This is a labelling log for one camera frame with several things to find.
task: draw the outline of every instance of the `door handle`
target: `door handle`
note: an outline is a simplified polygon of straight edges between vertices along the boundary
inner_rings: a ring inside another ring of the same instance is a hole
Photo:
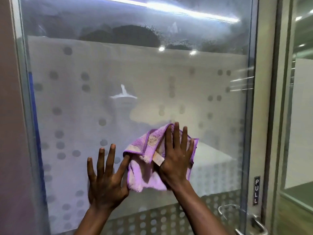
[[[240,209],[240,206],[236,205],[236,204],[229,204],[229,205],[221,205],[221,206],[219,206],[218,209],[217,209],[218,213],[219,213],[220,216],[223,216],[226,220],[227,220],[227,218],[224,216],[224,214],[221,211],[222,208],[226,208],[226,207],[234,207],[236,209]],[[258,235],[268,235],[268,230],[259,221],[259,216],[255,215],[255,214],[252,214],[252,213],[247,213],[247,214],[252,216],[252,222],[255,223],[262,230],[262,232],[260,234],[258,234]],[[235,232],[236,232],[237,235],[244,235],[238,229],[235,229]]]

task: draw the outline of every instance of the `purple towel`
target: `purple towel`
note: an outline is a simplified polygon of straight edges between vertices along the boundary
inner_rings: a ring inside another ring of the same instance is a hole
[[[152,158],[157,150],[165,158],[165,131],[168,126],[172,127],[172,141],[174,124],[167,124],[159,129],[153,129],[138,138],[129,145],[125,153],[132,153],[131,162],[128,168],[127,183],[128,188],[141,192],[143,188],[154,188],[157,190],[167,190],[158,173],[153,169]],[[188,136],[187,148],[189,147],[190,137]],[[182,140],[182,131],[180,131],[180,140]],[[197,148],[198,139],[194,139],[194,151],[190,158],[190,168],[187,170],[186,178],[189,180],[191,167],[194,163],[194,154]]]

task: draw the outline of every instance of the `glass panel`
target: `glass panel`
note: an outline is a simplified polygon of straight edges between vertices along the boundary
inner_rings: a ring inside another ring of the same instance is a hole
[[[89,207],[87,157],[115,143],[117,170],[128,144],[174,121],[199,138],[197,194],[215,215],[240,204],[251,3],[21,0],[52,234],[77,228]],[[239,226],[238,211],[225,217]],[[172,192],[145,189],[105,225],[124,233],[192,231]]]
[[[278,235],[313,230],[313,0],[298,0]]]

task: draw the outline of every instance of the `hand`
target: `hand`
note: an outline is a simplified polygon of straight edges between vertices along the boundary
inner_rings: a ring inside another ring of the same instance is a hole
[[[159,168],[159,175],[171,189],[187,181],[187,168],[194,150],[194,139],[190,140],[187,150],[187,126],[182,130],[182,142],[179,138],[179,123],[174,125],[173,142],[171,141],[171,126],[165,132],[165,160]]]
[[[115,144],[112,144],[106,160],[104,171],[104,148],[100,148],[97,175],[93,169],[92,158],[87,160],[87,172],[90,182],[88,199],[92,206],[97,209],[111,213],[129,195],[127,180],[121,187],[122,177],[130,162],[130,156],[125,155],[119,169],[113,174],[113,164],[115,156]]]

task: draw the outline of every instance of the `pull sign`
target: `pull sign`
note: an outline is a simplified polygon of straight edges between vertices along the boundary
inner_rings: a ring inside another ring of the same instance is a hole
[[[259,193],[260,193],[260,176],[254,178],[254,189],[253,189],[253,206],[259,204]]]

